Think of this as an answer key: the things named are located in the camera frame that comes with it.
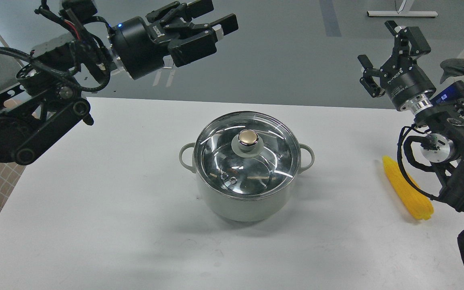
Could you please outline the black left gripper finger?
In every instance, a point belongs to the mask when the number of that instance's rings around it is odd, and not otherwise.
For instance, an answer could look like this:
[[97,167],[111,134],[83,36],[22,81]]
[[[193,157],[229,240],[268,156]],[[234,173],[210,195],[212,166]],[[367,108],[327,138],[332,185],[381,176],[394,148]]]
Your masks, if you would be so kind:
[[151,24],[158,22],[159,24],[167,25],[172,20],[178,18],[190,21],[213,10],[214,5],[211,0],[194,0],[193,2],[175,1],[151,11],[146,15],[146,18]]
[[229,14],[211,23],[172,23],[164,26],[170,37],[167,50],[181,67],[217,52],[216,43],[239,29],[237,15]]

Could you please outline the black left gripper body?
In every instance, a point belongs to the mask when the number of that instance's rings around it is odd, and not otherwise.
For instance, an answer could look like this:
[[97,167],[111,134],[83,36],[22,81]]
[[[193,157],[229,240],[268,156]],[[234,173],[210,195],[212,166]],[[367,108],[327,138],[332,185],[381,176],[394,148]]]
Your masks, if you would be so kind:
[[111,49],[134,80],[164,67],[170,40],[160,24],[146,24],[140,17],[111,28]]

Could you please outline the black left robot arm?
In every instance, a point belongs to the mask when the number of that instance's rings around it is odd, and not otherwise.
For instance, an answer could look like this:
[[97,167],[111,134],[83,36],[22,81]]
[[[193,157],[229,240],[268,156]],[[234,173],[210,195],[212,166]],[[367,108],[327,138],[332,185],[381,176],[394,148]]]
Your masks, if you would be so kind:
[[214,54],[239,25],[233,13],[193,22],[213,10],[211,0],[174,1],[111,26],[93,0],[62,0],[59,13],[41,1],[35,14],[67,33],[52,48],[29,53],[0,47],[0,55],[25,62],[17,84],[0,92],[0,164],[27,166],[80,121],[92,126],[83,93],[103,90],[112,74],[125,71],[136,80],[162,68],[166,56],[181,67]]

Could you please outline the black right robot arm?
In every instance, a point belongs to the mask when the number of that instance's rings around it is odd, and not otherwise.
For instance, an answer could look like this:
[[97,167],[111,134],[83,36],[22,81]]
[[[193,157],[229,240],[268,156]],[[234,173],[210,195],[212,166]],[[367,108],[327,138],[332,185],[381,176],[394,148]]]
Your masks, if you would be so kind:
[[394,47],[381,68],[374,68],[366,55],[359,55],[363,67],[360,83],[372,97],[388,96],[395,109],[410,111],[414,123],[401,129],[397,162],[405,181],[417,189],[402,162],[424,172],[433,172],[441,183],[438,196],[421,189],[423,196],[464,212],[464,123],[456,110],[456,101],[464,95],[456,84],[464,83],[464,73],[448,77],[436,88],[417,59],[431,52],[419,27],[398,26],[386,21]]

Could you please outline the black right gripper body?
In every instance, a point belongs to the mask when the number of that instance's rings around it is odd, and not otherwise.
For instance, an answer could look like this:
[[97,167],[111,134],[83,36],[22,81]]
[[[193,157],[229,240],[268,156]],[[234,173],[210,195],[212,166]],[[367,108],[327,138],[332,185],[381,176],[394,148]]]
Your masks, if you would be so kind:
[[381,68],[383,76],[380,86],[398,111],[409,99],[420,94],[431,97],[436,92],[436,87],[418,66],[416,59],[405,56],[389,58]]

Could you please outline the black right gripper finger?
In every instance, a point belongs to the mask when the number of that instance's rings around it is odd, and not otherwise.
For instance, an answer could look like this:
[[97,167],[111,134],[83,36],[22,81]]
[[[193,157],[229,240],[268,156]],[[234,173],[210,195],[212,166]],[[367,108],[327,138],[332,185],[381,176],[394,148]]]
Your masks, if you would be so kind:
[[359,82],[371,97],[382,97],[385,94],[385,89],[377,84],[374,78],[383,79],[386,78],[388,74],[381,68],[374,68],[367,55],[358,55],[357,59],[363,67],[363,75],[361,79],[359,79]]
[[417,59],[431,52],[431,47],[419,27],[398,26],[394,21],[385,21],[385,27],[394,37],[394,47],[384,70],[410,68]]

